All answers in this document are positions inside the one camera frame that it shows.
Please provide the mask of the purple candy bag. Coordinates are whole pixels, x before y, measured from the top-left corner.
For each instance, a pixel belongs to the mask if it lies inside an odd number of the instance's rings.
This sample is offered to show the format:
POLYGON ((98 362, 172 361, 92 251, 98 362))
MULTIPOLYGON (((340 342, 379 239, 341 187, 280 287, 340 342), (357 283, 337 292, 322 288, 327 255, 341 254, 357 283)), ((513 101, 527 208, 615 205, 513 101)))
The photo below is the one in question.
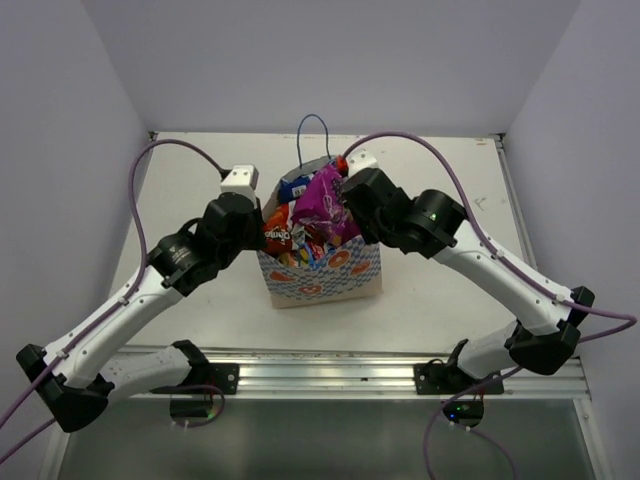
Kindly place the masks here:
POLYGON ((312 229, 334 246, 349 242, 361 232, 341 200, 343 178, 333 164, 327 164, 312 177, 296 201, 291 220, 294 225, 312 229))

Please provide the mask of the colourful Fox's candy bag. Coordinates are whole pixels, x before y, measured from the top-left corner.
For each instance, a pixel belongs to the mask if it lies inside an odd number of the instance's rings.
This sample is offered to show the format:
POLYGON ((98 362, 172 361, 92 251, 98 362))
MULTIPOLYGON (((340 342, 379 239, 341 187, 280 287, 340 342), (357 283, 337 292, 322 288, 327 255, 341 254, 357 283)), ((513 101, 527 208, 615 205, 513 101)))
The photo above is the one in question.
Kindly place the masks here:
POLYGON ((285 267, 316 270, 336 248, 329 243, 309 241, 298 249, 280 253, 277 260, 285 267))

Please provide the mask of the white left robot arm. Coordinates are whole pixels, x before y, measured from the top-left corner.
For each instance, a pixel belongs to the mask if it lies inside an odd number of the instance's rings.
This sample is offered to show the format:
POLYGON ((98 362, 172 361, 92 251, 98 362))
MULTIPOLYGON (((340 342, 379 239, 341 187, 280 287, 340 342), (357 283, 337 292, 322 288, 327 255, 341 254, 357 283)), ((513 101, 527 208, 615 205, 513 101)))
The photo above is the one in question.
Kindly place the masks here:
POLYGON ((216 392, 211 364, 189 340, 132 361, 114 356, 154 318, 214 280, 241 252, 261 249, 262 224, 258 199, 220 194, 202 217, 161 238, 125 286, 66 337, 19 351, 19 365, 64 432, 85 428, 110 404, 136 394, 216 392))

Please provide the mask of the blue Doritos bag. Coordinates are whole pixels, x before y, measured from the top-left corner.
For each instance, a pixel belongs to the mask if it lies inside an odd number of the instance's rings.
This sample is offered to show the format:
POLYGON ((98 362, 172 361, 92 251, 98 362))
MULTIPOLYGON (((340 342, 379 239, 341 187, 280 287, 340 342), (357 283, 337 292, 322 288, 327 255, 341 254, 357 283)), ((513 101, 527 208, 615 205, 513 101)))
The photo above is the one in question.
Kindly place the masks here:
POLYGON ((300 198, 311 183, 314 174, 300 175, 294 180, 281 179, 278 190, 278 201, 281 204, 289 203, 300 198))

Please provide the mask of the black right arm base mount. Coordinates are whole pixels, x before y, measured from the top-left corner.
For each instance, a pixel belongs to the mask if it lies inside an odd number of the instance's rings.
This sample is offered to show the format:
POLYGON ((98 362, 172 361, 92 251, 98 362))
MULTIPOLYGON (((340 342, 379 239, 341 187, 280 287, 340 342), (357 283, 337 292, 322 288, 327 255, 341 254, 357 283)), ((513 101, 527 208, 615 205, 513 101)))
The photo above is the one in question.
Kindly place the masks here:
POLYGON ((468 342, 468 339, 460 341, 446 361, 435 358, 413 365, 413 381, 418 395, 455 395, 500 375, 496 371, 475 379, 458 366, 460 353, 468 342))

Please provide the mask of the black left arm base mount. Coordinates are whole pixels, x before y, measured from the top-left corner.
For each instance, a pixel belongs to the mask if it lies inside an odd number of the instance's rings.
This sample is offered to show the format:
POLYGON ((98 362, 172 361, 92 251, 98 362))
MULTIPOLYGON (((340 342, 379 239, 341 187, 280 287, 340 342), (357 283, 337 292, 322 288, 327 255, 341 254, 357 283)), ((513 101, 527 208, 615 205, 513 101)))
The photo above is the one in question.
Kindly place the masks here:
POLYGON ((186 357, 190 366, 181 386, 212 385, 225 395, 237 393, 240 379, 238 363, 210 362, 208 357, 188 340, 176 341, 172 346, 186 357))

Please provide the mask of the blue checkered paper bag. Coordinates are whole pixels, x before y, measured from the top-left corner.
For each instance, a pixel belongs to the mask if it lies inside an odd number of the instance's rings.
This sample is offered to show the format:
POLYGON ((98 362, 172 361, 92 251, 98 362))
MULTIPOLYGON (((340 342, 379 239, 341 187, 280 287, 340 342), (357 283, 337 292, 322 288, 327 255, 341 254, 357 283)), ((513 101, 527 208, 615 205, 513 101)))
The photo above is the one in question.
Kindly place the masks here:
MULTIPOLYGON (((281 204, 278 201, 281 179, 294 180, 300 175, 315 174, 327 164, 336 167, 335 159, 339 155, 332 153, 329 129, 319 115, 310 113, 300 120, 296 131, 296 155, 297 165, 278 180, 262 210, 264 225, 281 204), (318 120, 324 130, 324 155, 305 160, 301 147, 302 129, 304 123, 312 118, 318 120)), ((309 241, 326 243, 312 229, 302 225, 294 225, 294 234, 299 247, 309 241)), ((316 270, 285 267, 279 263, 277 256, 260 250, 257 259, 272 306, 285 309, 380 294, 382 273, 379 247, 366 244, 360 234, 335 248, 336 252, 330 254, 316 270)))

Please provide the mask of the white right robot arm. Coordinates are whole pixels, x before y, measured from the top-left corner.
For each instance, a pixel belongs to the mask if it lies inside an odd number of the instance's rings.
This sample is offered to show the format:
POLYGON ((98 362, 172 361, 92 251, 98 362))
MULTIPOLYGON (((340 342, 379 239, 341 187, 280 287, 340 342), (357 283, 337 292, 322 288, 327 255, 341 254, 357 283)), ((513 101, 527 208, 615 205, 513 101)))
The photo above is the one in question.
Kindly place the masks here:
POLYGON ((515 317, 506 327, 480 339, 460 341, 445 364, 426 376, 457 392, 508 368, 555 374, 575 352, 585 308, 594 293, 568 289, 543 278, 519 258, 505 259, 552 293, 544 297, 502 263, 495 250, 476 235, 465 208, 439 190, 411 198, 378 168, 348 177, 342 199, 367 243, 381 243, 404 254, 418 253, 470 280, 515 317))

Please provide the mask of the red Doritos bag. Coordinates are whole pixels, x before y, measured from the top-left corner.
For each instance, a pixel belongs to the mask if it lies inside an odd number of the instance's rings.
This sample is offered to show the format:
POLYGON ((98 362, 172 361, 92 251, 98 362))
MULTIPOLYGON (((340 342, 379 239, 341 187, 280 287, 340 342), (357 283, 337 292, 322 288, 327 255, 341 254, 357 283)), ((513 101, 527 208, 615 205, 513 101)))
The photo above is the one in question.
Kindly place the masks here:
POLYGON ((299 243, 294 234, 292 215, 295 201, 278 205, 265 222, 263 232, 266 239, 264 251, 271 256, 299 249, 299 243))

